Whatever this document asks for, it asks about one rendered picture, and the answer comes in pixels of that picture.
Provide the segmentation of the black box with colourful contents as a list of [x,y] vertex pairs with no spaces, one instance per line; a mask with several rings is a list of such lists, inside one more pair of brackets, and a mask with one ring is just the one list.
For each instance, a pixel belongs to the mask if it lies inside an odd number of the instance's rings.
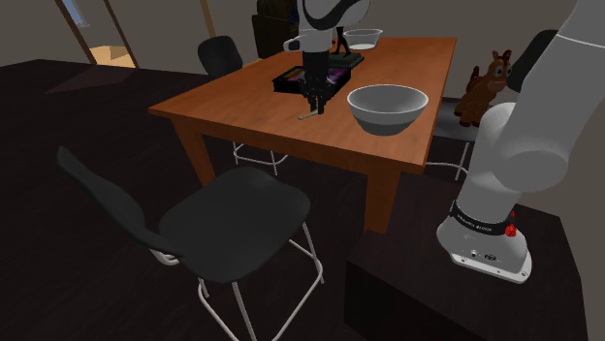
[[[302,94],[303,66],[295,66],[272,80],[273,91],[279,93]],[[329,97],[320,97],[328,102],[351,78],[349,68],[329,67],[328,82],[331,87]]]

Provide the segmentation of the black figure on dark base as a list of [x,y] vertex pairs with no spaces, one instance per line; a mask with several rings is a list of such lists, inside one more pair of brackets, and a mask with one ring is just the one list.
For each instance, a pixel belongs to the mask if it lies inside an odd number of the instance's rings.
[[336,40],[336,49],[329,56],[329,65],[331,67],[353,69],[365,58],[359,52],[352,52],[348,49],[345,39]]

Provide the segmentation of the clear glass bowl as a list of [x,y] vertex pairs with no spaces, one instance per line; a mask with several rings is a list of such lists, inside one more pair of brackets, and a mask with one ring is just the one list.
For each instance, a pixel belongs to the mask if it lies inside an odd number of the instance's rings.
[[367,50],[377,46],[382,33],[381,29],[352,29],[345,31],[343,37],[351,50]]

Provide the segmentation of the dark cabinet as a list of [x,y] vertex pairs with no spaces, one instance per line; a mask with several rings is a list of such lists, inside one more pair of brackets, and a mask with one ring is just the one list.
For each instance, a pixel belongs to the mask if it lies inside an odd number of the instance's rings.
[[258,56],[269,58],[283,50],[283,43],[299,35],[297,0],[257,0],[251,17]]

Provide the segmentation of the brown wooden table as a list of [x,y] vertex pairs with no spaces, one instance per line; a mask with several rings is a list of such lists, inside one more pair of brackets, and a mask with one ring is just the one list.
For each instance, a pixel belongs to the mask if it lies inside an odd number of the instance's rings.
[[[299,64],[299,53],[280,52],[149,108],[170,119],[202,184],[215,177],[203,138],[272,150],[363,173],[367,177],[365,227],[389,226],[402,172],[425,169],[433,128],[456,48],[456,39],[382,38],[364,53],[351,79],[332,97],[324,114],[308,114],[302,97],[273,91],[272,79]],[[399,84],[423,91],[429,103],[401,133],[378,137],[353,117],[348,94],[362,86]]]

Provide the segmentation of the grey bowl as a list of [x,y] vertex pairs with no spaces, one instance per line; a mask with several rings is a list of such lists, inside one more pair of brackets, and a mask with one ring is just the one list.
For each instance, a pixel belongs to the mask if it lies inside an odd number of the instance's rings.
[[409,86],[373,84],[351,91],[347,103],[364,131],[375,136],[393,136],[421,115],[429,97]]

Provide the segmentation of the black chair with white legs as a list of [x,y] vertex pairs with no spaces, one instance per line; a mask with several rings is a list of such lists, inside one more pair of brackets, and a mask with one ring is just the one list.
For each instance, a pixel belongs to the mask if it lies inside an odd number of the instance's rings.
[[[229,36],[216,36],[202,41],[198,45],[197,54],[207,74],[214,78],[222,78],[243,68],[243,61],[234,40]],[[270,152],[269,161],[257,160],[241,156],[239,151],[244,143],[232,142],[235,163],[240,161],[250,162],[258,165],[269,166],[273,174],[278,175],[277,166],[283,163],[288,156],[283,155],[276,159],[273,151]]]
[[208,303],[206,283],[230,284],[244,322],[251,323],[239,280],[260,269],[307,229],[310,200],[300,189],[263,170],[236,167],[223,172],[168,210],[158,232],[149,230],[140,205],[122,188],[95,174],[61,146],[56,162],[134,240],[165,265],[183,264],[198,278],[197,293]]
[[[556,35],[556,29],[543,30],[537,33],[521,56],[512,64],[512,76],[507,80],[507,87],[517,93],[521,92],[524,79],[537,62],[545,48]],[[463,127],[454,115],[456,98],[443,98],[440,104],[433,135],[437,142],[430,147],[425,174],[452,183],[462,184],[477,137],[477,128]]]

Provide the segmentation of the brown toy horse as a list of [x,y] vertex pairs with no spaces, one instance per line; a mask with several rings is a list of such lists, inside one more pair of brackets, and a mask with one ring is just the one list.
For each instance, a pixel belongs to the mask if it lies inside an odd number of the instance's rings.
[[479,67],[474,67],[465,93],[454,109],[454,115],[460,118],[459,123],[463,127],[478,127],[490,102],[506,87],[507,78],[512,73],[511,54],[511,49],[505,50],[501,55],[494,50],[494,60],[483,76],[479,75]]

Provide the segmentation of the dark robot stand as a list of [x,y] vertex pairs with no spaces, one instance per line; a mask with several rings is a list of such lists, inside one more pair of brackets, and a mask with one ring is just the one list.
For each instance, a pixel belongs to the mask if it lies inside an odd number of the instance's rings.
[[582,285],[558,217],[515,208],[532,271],[521,285],[455,264],[444,216],[365,232],[346,266],[344,321],[369,341],[589,341]]

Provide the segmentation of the wooden door frame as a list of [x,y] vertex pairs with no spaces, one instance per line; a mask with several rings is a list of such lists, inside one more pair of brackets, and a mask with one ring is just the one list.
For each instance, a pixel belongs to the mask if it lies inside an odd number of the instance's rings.
[[54,0],[92,65],[138,68],[110,0]]

